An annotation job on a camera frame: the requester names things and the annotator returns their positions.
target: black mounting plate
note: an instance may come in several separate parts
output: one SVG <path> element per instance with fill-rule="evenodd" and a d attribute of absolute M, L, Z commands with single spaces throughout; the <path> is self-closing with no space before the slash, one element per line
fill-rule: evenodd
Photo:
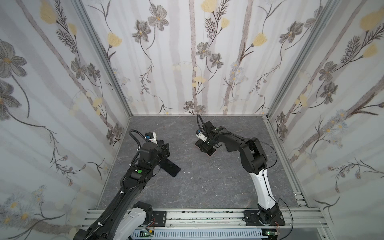
<path fill-rule="evenodd" d="M 155 227 L 165 227 L 167 212 L 166 211 L 153 211 L 153 217 L 155 218 Z"/>
<path fill-rule="evenodd" d="M 254 211 L 254 210 L 244 211 L 244 221 L 245 221 L 247 226 L 264 226 L 264 224 L 262 224 L 259 221 L 259 217 L 257 215 L 258 212 L 259 212 L 258 210 L 256 210 L 256 211 Z M 279 224 L 279 226 L 285 226 L 284 218 L 281 218 L 282 216 L 283 216 L 282 213 L 279 212 L 275 217 L 275 221 Z M 273 222 L 269 226 L 276 226 L 276 223 Z"/>

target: floral wallpaper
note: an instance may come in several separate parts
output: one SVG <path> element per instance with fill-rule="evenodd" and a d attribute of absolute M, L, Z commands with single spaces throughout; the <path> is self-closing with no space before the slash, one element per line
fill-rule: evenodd
<path fill-rule="evenodd" d="M 266 114 L 326 1 L 83 3 L 133 113 L 190 115 Z"/>
<path fill-rule="evenodd" d="M 383 2 L 343 0 L 270 116 L 339 240 L 382 239 L 383 64 Z"/>
<path fill-rule="evenodd" d="M 70 2 L 7 1 L 0 25 L 0 232 L 72 239 L 128 118 Z"/>

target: flower center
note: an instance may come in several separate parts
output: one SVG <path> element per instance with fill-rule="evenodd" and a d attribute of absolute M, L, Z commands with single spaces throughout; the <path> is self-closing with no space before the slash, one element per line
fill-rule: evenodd
<path fill-rule="evenodd" d="M 9 58 L 3 58 L 3 61 L 6 63 L 11 63 L 12 61 Z"/>
<path fill-rule="evenodd" d="M 25 220 L 25 219 L 27 219 L 28 218 L 28 214 L 23 214 L 22 215 L 22 220 Z"/>

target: gray tabletop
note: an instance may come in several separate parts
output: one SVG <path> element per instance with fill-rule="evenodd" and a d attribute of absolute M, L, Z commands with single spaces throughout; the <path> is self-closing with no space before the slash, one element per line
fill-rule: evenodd
<path fill-rule="evenodd" d="M 223 126 L 237 135 L 257 137 L 272 145 L 262 117 L 203 116 L 203 120 L 211 121 L 216 127 Z M 134 116 L 128 128 L 143 134 L 156 132 L 157 140 L 169 143 L 169 160 L 181 168 L 176 177 L 161 169 L 135 202 L 152 204 L 154 209 L 257 208 L 256 190 L 249 173 L 241 166 L 239 152 L 227 152 L 223 145 L 212 156 L 208 156 L 195 146 L 198 140 L 195 135 L 198 129 L 196 116 Z M 270 147 L 265 144 L 262 146 L 268 157 L 267 166 L 271 166 L 276 155 Z M 119 180 L 129 168 L 136 149 L 135 141 L 126 134 L 106 183 L 99 209 L 106 208 L 116 195 Z M 268 179 L 275 199 L 282 198 L 289 207 L 298 207 L 280 160 L 273 168 L 268 169 Z"/>

